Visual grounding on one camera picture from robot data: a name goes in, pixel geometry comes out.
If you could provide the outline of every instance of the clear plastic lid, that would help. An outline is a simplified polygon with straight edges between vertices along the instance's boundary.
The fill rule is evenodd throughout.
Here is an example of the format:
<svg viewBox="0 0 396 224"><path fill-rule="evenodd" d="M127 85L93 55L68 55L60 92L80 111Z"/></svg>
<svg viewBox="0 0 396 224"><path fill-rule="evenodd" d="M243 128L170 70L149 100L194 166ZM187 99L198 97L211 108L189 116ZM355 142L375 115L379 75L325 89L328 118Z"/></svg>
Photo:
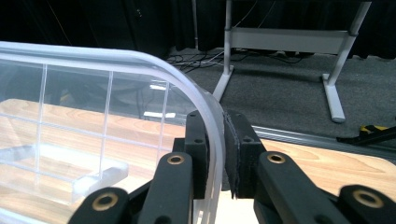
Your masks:
<svg viewBox="0 0 396 224"><path fill-rule="evenodd" d="M140 52L0 42L0 219L65 223L95 190L137 189L197 109L211 150L194 221L213 223L224 140L211 94Z"/></svg>

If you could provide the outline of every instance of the cable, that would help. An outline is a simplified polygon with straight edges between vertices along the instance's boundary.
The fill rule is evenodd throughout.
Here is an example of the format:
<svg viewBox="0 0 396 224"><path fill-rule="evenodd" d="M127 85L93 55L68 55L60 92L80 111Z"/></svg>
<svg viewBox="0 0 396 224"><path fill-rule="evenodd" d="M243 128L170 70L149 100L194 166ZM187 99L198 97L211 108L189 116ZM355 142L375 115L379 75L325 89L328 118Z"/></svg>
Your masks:
<svg viewBox="0 0 396 224"><path fill-rule="evenodd" d="M264 23L264 21L267 19L268 15L271 13L272 9L274 8L274 5L275 5L275 1L271 4L270 9L268 9L267 14L264 16L264 18L262 19L262 22L260 22L260 25L257 28L260 28L262 26L262 24Z"/></svg>
<svg viewBox="0 0 396 224"><path fill-rule="evenodd" d="M257 1L254 2L253 6L250 8L250 10L248 11L248 13L244 16L244 18L242 18L242 20L240 20L234 27L237 27L237 26L239 25L239 23L241 23L242 21L244 21L244 20L247 18L248 14L250 14L250 12L253 10L253 8L254 8L256 5L257 5Z"/></svg>

